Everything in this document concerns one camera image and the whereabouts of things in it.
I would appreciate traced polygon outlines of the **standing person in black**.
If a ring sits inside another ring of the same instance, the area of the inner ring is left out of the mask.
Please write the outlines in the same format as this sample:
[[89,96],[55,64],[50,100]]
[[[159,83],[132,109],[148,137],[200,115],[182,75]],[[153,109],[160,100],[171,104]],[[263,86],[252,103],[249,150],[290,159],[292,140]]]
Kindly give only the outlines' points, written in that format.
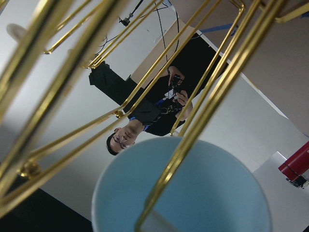
[[141,132],[156,136],[169,134],[172,126],[185,123],[193,109],[189,98],[202,79],[216,52],[200,35],[195,33],[176,58],[159,78],[144,98],[161,112],[149,122],[145,122],[137,111],[127,118],[129,122],[122,128],[114,129],[107,138],[106,147],[111,155],[116,156],[135,144]]

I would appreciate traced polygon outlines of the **red bottle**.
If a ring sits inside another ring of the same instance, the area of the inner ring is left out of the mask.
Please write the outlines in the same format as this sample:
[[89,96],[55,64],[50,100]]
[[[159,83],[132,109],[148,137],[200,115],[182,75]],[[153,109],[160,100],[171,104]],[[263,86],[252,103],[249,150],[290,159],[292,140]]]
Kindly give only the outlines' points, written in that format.
[[283,162],[279,171],[286,181],[296,188],[305,189],[309,186],[309,142],[300,147],[290,158]]

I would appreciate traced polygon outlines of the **light blue plastic cup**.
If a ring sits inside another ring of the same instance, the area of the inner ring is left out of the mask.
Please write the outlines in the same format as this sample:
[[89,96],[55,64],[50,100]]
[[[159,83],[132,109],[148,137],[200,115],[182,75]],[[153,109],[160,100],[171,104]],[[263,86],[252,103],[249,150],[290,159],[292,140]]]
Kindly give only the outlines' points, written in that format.
[[[132,232],[145,201],[181,139],[159,137],[118,154],[92,199],[96,232]],[[225,150],[197,141],[164,189],[143,231],[270,232],[265,195],[251,172]]]

